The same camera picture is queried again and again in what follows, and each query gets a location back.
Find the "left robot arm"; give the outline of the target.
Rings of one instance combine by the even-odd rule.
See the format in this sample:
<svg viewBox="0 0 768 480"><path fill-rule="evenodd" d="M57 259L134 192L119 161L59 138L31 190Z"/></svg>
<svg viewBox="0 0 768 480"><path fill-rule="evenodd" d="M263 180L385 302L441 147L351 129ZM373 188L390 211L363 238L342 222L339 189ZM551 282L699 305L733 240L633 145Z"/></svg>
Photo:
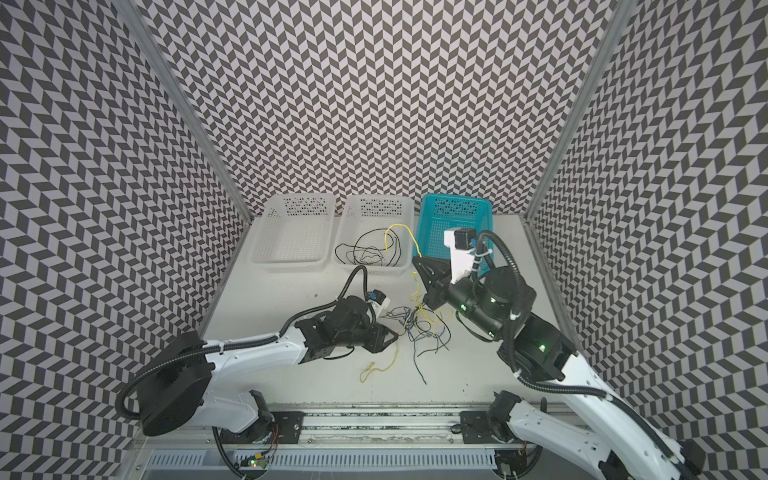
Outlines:
<svg viewBox="0 0 768 480"><path fill-rule="evenodd" d="M205 341L196 332L177 336L118 392L117 414L138 421L146 436L183 426L241 434L270 423L257 373L336 360L338 348L377 354L396 342L397 333L378 320L388 296L369 288L351 295L351 284L331 302L294 314L276 333L225 341Z"/></svg>

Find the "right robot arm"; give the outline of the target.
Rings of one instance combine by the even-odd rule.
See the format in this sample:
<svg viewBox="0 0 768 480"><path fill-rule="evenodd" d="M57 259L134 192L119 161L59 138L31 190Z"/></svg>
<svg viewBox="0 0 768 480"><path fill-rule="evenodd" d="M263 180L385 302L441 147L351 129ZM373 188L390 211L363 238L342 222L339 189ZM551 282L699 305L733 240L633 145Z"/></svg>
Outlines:
<svg viewBox="0 0 768 480"><path fill-rule="evenodd" d="M531 442L596 479L695 479L702 473L699 445L654 427L598 375L573 341L534 314L536 292L497 234L453 228L445 231L444 244L447 259L412 259L426 304L452 307L474 337L498 343L498 357L522 386L560 397L585 424L578 428L502 391L486 412L497 440Z"/></svg>

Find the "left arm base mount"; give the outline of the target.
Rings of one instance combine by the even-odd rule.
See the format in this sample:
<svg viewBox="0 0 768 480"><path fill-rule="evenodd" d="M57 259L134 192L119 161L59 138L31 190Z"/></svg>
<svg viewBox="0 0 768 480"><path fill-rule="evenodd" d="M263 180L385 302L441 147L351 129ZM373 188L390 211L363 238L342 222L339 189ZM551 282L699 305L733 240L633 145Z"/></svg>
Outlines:
<svg viewBox="0 0 768 480"><path fill-rule="evenodd" d="M238 435L243 444L297 444L303 430L305 413L302 411L278 411L270 420L259 418Z"/></svg>

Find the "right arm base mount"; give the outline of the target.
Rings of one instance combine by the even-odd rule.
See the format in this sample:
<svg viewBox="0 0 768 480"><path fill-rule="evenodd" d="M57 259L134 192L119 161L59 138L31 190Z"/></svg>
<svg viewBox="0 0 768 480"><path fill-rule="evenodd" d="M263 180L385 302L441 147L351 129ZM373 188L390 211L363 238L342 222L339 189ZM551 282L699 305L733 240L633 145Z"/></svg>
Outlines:
<svg viewBox="0 0 768 480"><path fill-rule="evenodd" d="M509 432L495 430L485 411L464 410L459 413L459 434L464 444L506 444L513 436Z"/></svg>

